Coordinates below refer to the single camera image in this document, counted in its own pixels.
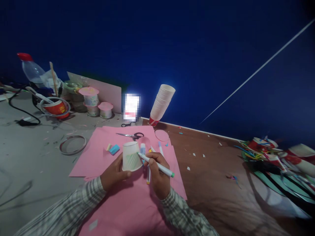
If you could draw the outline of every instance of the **blue wall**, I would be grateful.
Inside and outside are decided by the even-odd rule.
[[[115,78],[141,93],[144,117],[165,83],[177,91],[162,121],[314,147],[314,25],[199,124],[312,20],[301,2],[12,1],[2,12],[0,73],[25,80],[16,53],[26,52],[44,70],[52,61],[63,80],[66,71]]]

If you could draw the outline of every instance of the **plaid shirt sleeve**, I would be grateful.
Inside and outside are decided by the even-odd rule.
[[[186,201],[172,187],[169,195],[161,203],[166,219],[184,235],[219,236],[204,215],[189,208]]]
[[[75,235],[85,217],[105,194],[100,177],[97,177],[38,215],[15,236]]]

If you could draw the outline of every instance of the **desk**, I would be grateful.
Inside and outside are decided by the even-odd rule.
[[[314,235],[295,219],[308,218],[295,204],[249,171],[234,147],[237,141],[163,123],[154,129],[170,136],[188,205],[203,213],[221,236]],[[226,175],[236,176],[242,189]]]
[[[56,147],[63,136],[75,132],[88,141],[96,127],[120,127],[122,124],[121,114],[102,119],[87,116],[87,113],[74,113],[73,118],[62,122],[41,116],[27,92],[20,93],[12,104],[41,117],[42,124],[19,126],[14,120],[29,115],[10,107],[6,101],[0,102],[0,204],[31,185],[24,194],[0,207],[0,235],[13,235],[84,183],[83,178],[68,177],[81,152],[73,156],[62,155]],[[132,123],[134,125],[142,125],[142,121]]]

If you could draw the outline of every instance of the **hand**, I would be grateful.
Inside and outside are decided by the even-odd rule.
[[[131,171],[122,171],[122,153],[101,175],[103,189],[108,191],[114,184],[126,180],[131,176]]]
[[[150,152],[146,154],[150,158],[149,166],[152,175],[153,190],[160,200],[165,199],[171,191],[170,177],[158,169],[157,162],[166,168],[170,168],[164,157],[159,152]]]

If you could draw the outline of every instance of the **gray table surface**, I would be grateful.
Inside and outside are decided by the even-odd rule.
[[[0,205],[29,188],[14,200],[0,206],[0,235],[6,236],[13,235],[84,183],[83,178],[68,177],[81,152],[72,156],[62,155],[56,147],[63,136],[74,132],[88,141],[96,127],[120,127],[123,123],[121,114],[115,114],[111,119],[102,119],[75,112],[66,121],[41,116],[27,92],[15,97],[12,104],[40,117],[42,124],[19,126],[14,120],[29,115],[10,107],[6,101],[0,102]],[[132,123],[132,126],[139,125],[142,125],[142,120]]]

